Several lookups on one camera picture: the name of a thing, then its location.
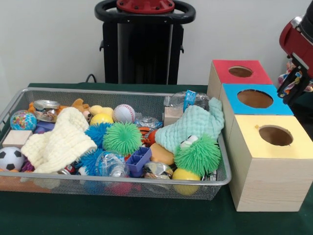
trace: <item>green spiky ball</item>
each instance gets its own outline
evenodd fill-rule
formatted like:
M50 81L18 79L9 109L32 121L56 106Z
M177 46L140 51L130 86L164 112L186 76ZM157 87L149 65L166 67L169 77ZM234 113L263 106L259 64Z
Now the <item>green spiky ball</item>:
M117 151L126 157L142 146L141 137L135 124L117 122L107 128L107 133L103 137L103 148L108 151Z
M217 142L203 135L188 148L177 147L174 161L178 168L203 176L219 167L221 151Z

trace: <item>purple container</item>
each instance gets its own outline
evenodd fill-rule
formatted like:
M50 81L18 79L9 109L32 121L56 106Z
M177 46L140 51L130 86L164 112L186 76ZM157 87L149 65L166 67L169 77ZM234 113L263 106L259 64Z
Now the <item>purple container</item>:
M126 164L133 177L140 177L143 174L143 166L150 161L152 151L150 148L140 147L127 159Z
M46 122L46 121L38 121L34 134L43 134L48 131L52 131L55 123Z

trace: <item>white baseball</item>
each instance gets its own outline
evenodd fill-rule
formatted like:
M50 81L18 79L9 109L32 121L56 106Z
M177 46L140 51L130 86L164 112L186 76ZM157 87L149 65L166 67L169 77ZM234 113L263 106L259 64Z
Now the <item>white baseball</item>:
M115 122L131 122L135 121L135 110L128 104L118 105L113 112L113 120Z

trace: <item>round hole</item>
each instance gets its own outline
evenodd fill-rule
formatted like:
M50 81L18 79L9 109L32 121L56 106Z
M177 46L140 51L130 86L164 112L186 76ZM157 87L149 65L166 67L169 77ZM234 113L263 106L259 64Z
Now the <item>round hole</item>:
M250 77L253 73L251 69L243 66L233 66L229 68L229 73L236 77Z
M293 141L291 133L280 126L262 126L259 133L262 139L273 145L286 146Z
M243 104L257 109L265 109L273 103L269 94L258 90L244 90L239 92L237 97Z

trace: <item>red box top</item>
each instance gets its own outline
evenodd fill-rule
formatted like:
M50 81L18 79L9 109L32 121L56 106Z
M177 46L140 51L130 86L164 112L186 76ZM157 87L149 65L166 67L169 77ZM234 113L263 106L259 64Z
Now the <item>red box top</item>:
M213 60L221 83L272 84L258 60Z

